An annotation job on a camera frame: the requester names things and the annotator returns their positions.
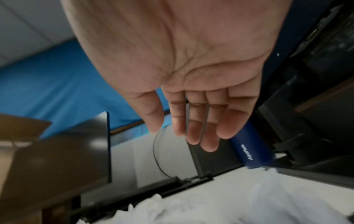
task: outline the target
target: palm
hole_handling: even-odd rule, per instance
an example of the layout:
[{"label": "palm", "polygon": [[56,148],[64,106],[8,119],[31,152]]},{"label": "palm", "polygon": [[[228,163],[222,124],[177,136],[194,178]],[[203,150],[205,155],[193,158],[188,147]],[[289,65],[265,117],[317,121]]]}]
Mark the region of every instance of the palm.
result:
[{"label": "palm", "polygon": [[249,118],[263,63],[291,0],[63,0],[69,21],[103,78],[156,132],[170,102],[173,129],[213,151]]}]

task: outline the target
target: blue fabric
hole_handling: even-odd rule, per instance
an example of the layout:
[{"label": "blue fabric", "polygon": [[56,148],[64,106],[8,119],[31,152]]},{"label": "blue fabric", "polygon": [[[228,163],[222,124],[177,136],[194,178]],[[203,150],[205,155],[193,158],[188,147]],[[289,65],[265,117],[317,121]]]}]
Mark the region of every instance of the blue fabric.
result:
[{"label": "blue fabric", "polygon": [[[163,108],[169,108],[161,89]],[[110,87],[76,40],[0,70],[0,113],[51,121],[47,137],[110,113],[111,129],[141,118]]]}]

